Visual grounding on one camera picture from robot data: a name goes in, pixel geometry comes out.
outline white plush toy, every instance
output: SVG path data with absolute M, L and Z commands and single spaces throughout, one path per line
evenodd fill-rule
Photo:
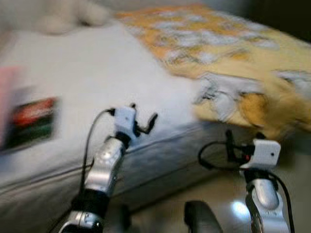
M 48 14 L 38 23 L 38 30 L 47 34 L 63 34 L 79 23 L 102 26 L 109 18 L 109 10 L 90 0 L 49 0 Z

